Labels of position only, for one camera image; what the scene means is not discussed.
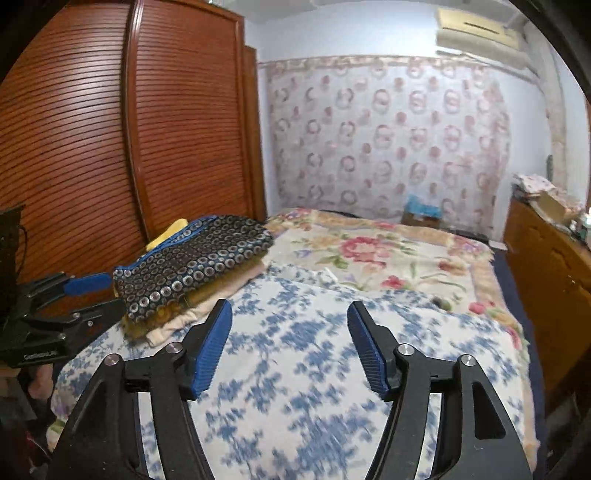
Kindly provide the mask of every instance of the wooden cabinet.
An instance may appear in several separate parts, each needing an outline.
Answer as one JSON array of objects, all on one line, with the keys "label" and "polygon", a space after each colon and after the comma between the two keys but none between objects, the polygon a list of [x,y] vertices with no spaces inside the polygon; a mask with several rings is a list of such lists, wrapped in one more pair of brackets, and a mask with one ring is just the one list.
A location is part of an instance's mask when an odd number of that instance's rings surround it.
[{"label": "wooden cabinet", "polygon": [[505,243],[551,398],[591,345],[591,252],[517,200]]}]

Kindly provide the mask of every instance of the blue and white floral sheet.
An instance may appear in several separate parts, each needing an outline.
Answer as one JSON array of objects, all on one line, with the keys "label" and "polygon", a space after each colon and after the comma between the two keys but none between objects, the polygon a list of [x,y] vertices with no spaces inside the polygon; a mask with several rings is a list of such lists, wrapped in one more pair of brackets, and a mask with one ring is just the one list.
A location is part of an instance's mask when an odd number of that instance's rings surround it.
[{"label": "blue and white floral sheet", "polygon": [[[523,438],[518,359],[511,336],[492,320],[437,310],[425,294],[382,291],[360,295],[329,274],[271,266],[230,302],[233,325],[211,388],[191,414],[216,478],[364,478],[390,405],[366,382],[346,325],[346,311],[362,300],[375,321],[400,342],[455,360],[477,357]],[[176,332],[184,337],[189,328]],[[72,410],[102,359],[125,359],[157,349],[129,343],[113,327],[62,370],[52,409]],[[150,475],[164,478],[154,437],[150,398],[141,394],[142,437]],[[432,395],[417,478],[430,474],[440,396]]]}]

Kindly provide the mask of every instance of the wooden wardrobe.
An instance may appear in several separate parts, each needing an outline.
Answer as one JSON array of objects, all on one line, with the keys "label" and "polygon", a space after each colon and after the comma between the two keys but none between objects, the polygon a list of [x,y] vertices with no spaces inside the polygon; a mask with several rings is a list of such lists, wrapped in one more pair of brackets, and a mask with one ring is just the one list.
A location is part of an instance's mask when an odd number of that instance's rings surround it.
[{"label": "wooden wardrobe", "polygon": [[199,0],[71,2],[49,21],[0,85],[20,281],[111,271],[178,218],[264,220],[244,51],[242,17]]}]

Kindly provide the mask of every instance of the ceiling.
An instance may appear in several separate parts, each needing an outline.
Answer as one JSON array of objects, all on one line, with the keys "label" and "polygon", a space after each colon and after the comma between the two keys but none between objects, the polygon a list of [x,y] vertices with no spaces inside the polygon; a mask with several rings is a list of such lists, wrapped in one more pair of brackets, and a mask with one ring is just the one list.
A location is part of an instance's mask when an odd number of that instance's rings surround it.
[{"label": "ceiling", "polygon": [[[310,12],[325,5],[361,2],[363,0],[209,0],[243,15],[246,19],[263,23],[303,12]],[[458,8],[496,20],[512,28],[518,27],[524,17],[509,0],[431,0],[424,3]]]}]

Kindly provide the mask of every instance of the metal screw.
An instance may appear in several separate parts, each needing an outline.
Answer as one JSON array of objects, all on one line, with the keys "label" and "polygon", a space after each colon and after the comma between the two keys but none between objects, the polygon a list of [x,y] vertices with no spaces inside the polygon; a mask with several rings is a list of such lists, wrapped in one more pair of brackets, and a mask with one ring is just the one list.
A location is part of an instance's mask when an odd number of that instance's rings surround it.
[{"label": "metal screw", "polygon": [[183,349],[183,344],[181,342],[169,343],[166,346],[166,351],[168,353],[170,353],[171,355],[174,355],[175,353],[179,353],[182,349]]},{"label": "metal screw", "polygon": [[105,357],[103,362],[105,362],[105,365],[107,365],[108,367],[112,367],[113,365],[119,363],[119,355],[117,355],[116,353],[111,353],[110,355],[107,355]]},{"label": "metal screw", "polygon": [[462,355],[462,363],[467,367],[476,365],[476,359],[472,355]]},{"label": "metal screw", "polygon": [[411,356],[414,353],[414,347],[407,343],[403,343],[402,345],[398,345],[398,351],[406,356]]}]

